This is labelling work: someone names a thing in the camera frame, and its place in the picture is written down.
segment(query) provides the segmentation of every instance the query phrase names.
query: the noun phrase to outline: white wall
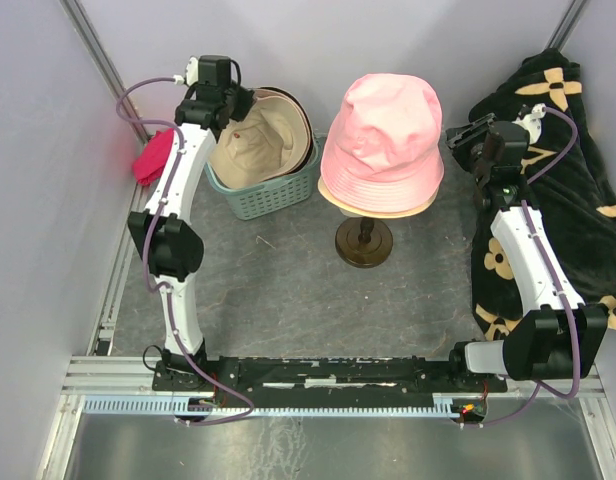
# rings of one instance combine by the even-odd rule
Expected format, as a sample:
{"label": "white wall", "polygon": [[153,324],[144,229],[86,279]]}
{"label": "white wall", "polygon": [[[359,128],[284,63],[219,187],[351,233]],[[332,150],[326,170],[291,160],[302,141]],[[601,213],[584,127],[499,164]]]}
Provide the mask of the white wall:
{"label": "white wall", "polygon": [[[414,74],[437,90],[446,125],[541,51],[570,0],[81,0],[127,85],[222,54],[247,86],[276,85],[326,132],[346,89],[369,72]],[[183,87],[138,92],[172,118]]]}
{"label": "white wall", "polygon": [[34,478],[101,308],[137,142],[57,0],[0,2],[0,480]]}
{"label": "white wall", "polygon": [[[564,47],[581,63],[590,133],[616,192],[616,0],[593,0]],[[597,367],[616,420],[616,332],[604,338]]]}

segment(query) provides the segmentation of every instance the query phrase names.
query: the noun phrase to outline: beige hat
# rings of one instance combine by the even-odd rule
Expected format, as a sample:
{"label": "beige hat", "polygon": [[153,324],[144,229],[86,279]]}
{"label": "beige hat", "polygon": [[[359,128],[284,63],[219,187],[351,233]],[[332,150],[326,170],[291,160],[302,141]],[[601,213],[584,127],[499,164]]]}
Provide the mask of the beige hat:
{"label": "beige hat", "polygon": [[310,146],[301,109],[282,94],[258,96],[243,122],[230,121],[210,155],[228,188],[244,188],[291,172]]}

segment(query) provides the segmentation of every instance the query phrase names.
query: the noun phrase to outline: hat crown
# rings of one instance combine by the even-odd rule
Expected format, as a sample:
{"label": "hat crown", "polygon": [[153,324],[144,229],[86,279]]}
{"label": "hat crown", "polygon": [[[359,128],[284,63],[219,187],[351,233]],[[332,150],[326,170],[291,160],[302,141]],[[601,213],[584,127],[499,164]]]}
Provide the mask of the hat crown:
{"label": "hat crown", "polygon": [[399,170],[426,158],[441,135],[441,105],[432,87],[410,75],[370,74],[346,92],[338,146],[359,173]]}

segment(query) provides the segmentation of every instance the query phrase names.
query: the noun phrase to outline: cable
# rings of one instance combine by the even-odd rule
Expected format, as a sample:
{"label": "cable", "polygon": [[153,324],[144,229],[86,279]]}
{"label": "cable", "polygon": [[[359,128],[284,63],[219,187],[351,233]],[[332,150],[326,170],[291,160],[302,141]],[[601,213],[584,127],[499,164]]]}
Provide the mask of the cable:
{"label": "cable", "polygon": [[[237,73],[238,73],[238,79],[241,82],[241,71],[239,70],[239,67],[237,66]],[[223,390],[224,392],[238,398],[239,400],[243,401],[246,405],[248,405],[248,409],[245,412],[236,414],[236,415],[231,415],[229,417],[224,417],[224,418],[218,418],[215,420],[206,420],[203,423],[200,423],[200,426],[210,426],[210,425],[219,425],[222,423],[229,423],[229,422],[233,422],[235,420],[240,420],[248,415],[250,415],[254,409],[255,409],[255,405],[253,404],[253,402],[247,398],[246,396],[242,395],[241,393],[233,390],[232,388],[228,387],[227,385],[224,385],[223,383],[214,380],[212,377],[210,377],[206,372],[204,372],[201,368],[199,368],[199,366],[195,363],[195,361],[193,360],[190,352],[188,352],[188,350],[186,349],[186,346],[183,344],[183,342],[181,341],[181,339],[179,338],[179,330],[177,329],[177,325],[175,323],[175,317],[174,317],[174,312],[173,312],[173,305],[172,305],[172,290],[173,287],[172,285],[167,282],[167,281],[161,281],[159,283],[157,283],[156,285],[152,285],[152,282],[150,280],[150,270],[149,270],[149,266],[148,266],[148,254],[150,252],[150,242],[152,240],[152,237],[155,233],[155,229],[157,227],[157,222],[159,220],[159,218],[161,217],[161,213],[163,212],[164,209],[164,205],[166,204],[167,200],[168,200],[168,192],[170,191],[170,187],[172,185],[172,182],[175,178],[175,173],[177,172],[177,168],[179,167],[179,163],[181,162],[181,157],[184,153],[184,134],[181,131],[181,129],[179,128],[179,126],[173,122],[169,122],[167,120],[157,120],[157,119],[142,119],[142,118],[131,118],[127,115],[125,115],[122,111],[123,108],[123,102],[124,100],[128,97],[128,95],[130,95],[132,92],[134,92],[135,90],[137,90],[139,87],[143,87],[144,85],[149,85],[152,83],[159,83],[159,82],[174,82],[175,79],[173,77],[157,77],[157,78],[151,78],[148,80],[144,80],[142,82],[139,82],[135,85],[133,85],[132,87],[128,88],[123,95],[121,95],[121,97],[119,98],[119,100],[117,100],[117,105],[116,105],[116,112],[117,115],[125,120],[126,122],[129,123],[134,123],[134,124],[139,124],[139,125],[161,125],[161,126],[165,126],[167,128],[172,128],[175,133],[177,134],[177,138],[179,140],[179,149],[177,150],[177,154],[175,156],[175,160],[173,162],[172,165],[172,169],[170,170],[170,173],[168,174],[168,177],[166,178],[166,183],[164,184],[164,189],[161,193],[161,198],[159,199],[159,206],[157,207],[157,211],[155,212],[155,214],[153,215],[153,218],[150,222],[150,225],[148,226],[148,231],[146,232],[146,238],[144,240],[144,246],[142,249],[142,264],[143,264],[143,276],[144,276],[144,281],[146,283],[146,288],[148,289],[148,291],[150,293],[156,293],[159,291],[160,288],[165,288],[166,289],[166,304],[167,304],[167,311],[168,311],[168,323],[170,325],[170,328],[173,332],[173,336],[175,338],[175,342],[177,343],[177,346],[179,347],[179,349],[181,350],[181,353],[183,355],[183,357],[186,359],[186,361],[188,362],[188,364],[190,365],[190,367],[195,371],[195,373],[197,373],[201,378],[203,378],[204,380],[206,380],[208,383],[210,383],[211,385],[219,388],[220,390]]]}
{"label": "cable", "polygon": [[235,62],[232,58],[230,59],[230,63],[235,66],[235,70],[237,71],[237,86],[241,87],[241,68],[239,67],[239,64]]}
{"label": "cable", "polygon": [[550,273],[550,277],[552,278],[552,282],[555,285],[555,289],[557,290],[557,295],[559,296],[559,300],[561,300],[561,304],[566,311],[566,319],[568,320],[568,328],[570,329],[570,347],[572,348],[572,387],[570,388],[570,392],[561,393],[558,390],[555,390],[550,385],[542,382],[541,380],[537,382],[538,385],[541,385],[546,390],[548,390],[553,395],[563,398],[570,399],[577,395],[579,391],[579,382],[581,381],[581,357],[579,352],[579,339],[577,338],[577,323],[575,322],[575,314],[572,311],[572,307],[568,302],[568,298],[566,294],[563,292],[563,286],[559,281],[559,275],[555,270],[554,265],[550,261],[550,257],[548,256],[548,252],[544,247],[544,244],[541,242],[541,239],[537,235],[537,229],[535,228],[535,224],[532,222],[532,217],[530,216],[530,209],[528,208],[528,202],[525,200],[521,201],[521,208],[524,212],[524,217],[526,219],[526,223],[528,223],[528,228],[530,229],[530,234],[535,240],[535,245],[541,254],[541,257]]}
{"label": "cable", "polygon": [[192,85],[188,87],[188,90],[186,90],[186,95],[184,95],[184,98],[186,100],[190,100],[193,94],[195,93],[196,88],[197,88],[197,82],[193,82]]}
{"label": "cable", "polygon": [[[570,137],[570,140],[568,141],[568,144],[563,148],[561,152],[559,152],[559,155],[557,155],[555,159],[552,160],[548,165],[546,165],[544,168],[539,170],[539,172],[537,172],[536,174],[534,174],[532,177],[528,179],[529,185],[535,180],[537,180],[539,177],[541,177],[548,170],[550,170],[552,167],[554,167],[559,161],[561,161],[566,156],[566,154],[570,151],[570,149],[575,144],[575,141],[577,140],[577,135],[578,135],[577,124],[568,115],[565,115],[559,110],[556,110],[551,107],[546,107],[546,112],[551,113],[561,118],[562,120],[564,120],[570,126],[572,130],[572,135]],[[561,285],[561,281],[559,280],[559,275],[557,275],[557,271],[554,265],[552,264],[552,262],[550,261],[550,257],[548,256],[548,252],[546,251],[544,244],[541,242],[541,239],[537,235],[537,229],[535,227],[535,224],[532,221],[532,217],[530,215],[530,209],[528,207],[528,202],[526,202],[526,200],[521,201],[521,208],[522,208],[526,223],[528,224],[528,229],[530,230],[530,233],[535,241],[535,245],[537,246],[537,249],[539,250],[541,258],[544,261],[544,265],[546,265],[546,268],[548,269],[548,273],[550,274],[552,282],[555,285],[555,289],[557,290],[559,300],[561,300],[561,304],[563,305],[564,311],[566,312],[566,319],[568,320],[568,328],[570,329],[570,346],[572,349],[572,386],[568,393],[562,393],[559,390],[556,390],[555,388],[546,384],[545,382],[542,382],[541,380],[539,380],[535,382],[537,386],[535,387],[535,390],[532,392],[532,395],[530,395],[530,397],[528,398],[528,401],[519,410],[517,410],[514,413],[511,413],[510,415],[497,418],[496,420],[482,422],[481,424],[478,424],[478,425],[468,424],[467,426],[470,428],[483,428],[483,427],[488,427],[488,426],[494,426],[499,423],[503,423],[508,420],[517,418],[521,413],[525,412],[528,407],[530,407],[530,405],[533,403],[533,401],[535,400],[535,398],[539,394],[539,391],[542,388],[545,388],[546,390],[548,390],[550,393],[552,393],[556,397],[562,398],[564,400],[574,398],[579,392],[579,385],[581,382],[581,352],[579,351],[579,338],[577,337],[577,323],[575,322],[575,315],[572,311],[572,307],[570,306],[570,303],[568,302],[568,298],[566,297],[566,294],[563,292],[563,286]]]}
{"label": "cable", "polygon": [[546,165],[544,168],[539,170],[537,173],[535,173],[532,177],[528,179],[528,185],[530,185],[532,182],[537,180],[539,177],[541,177],[544,173],[546,173],[552,167],[557,165],[557,163],[559,163],[561,159],[566,156],[566,154],[570,151],[570,149],[575,144],[575,141],[577,140],[577,124],[573,121],[572,118],[570,118],[565,113],[562,113],[559,110],[556,110],[552,107],[546,107],[546,112],[551,113],[555,115],[556,117],[559,117],[563,121],[565,121],[572,129],[572,135],[570,136],[570,140],[568,141],[568,144],[564,147],[564,149],[561,152],[559,152],[559,155],[557,155],[548,165]]}
{"label": "cable", "polygon": [[162,350],[161,348],[159,348],[158,345],[148,345],[144,349],[144,353],[141,354],[141,361],[144,363],[144,367],[146,367],[148,370],[150,370],[151,372],[156,372],[157,369],[155,367],[150,367],[148,366],[148,363],[146,363],[146,353],[148,353],[148,350],[150,350],[151,348],[157,349],[157,351],[159,352],[159,356],[161,357]]}

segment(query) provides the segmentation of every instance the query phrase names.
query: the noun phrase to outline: red cloth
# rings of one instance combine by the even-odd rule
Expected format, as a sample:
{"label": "red cloth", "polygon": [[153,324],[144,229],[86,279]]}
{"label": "red cloth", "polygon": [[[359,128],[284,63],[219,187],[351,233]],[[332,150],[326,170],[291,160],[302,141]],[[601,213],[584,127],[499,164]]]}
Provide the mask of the red cloth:
{"label": "red cloth", "polygon": [[172,128],[157,132],[139,158],[132,164],[132,171],[140,185],[150,185],[161,177],[170,156],[174,138],[175,131]]}

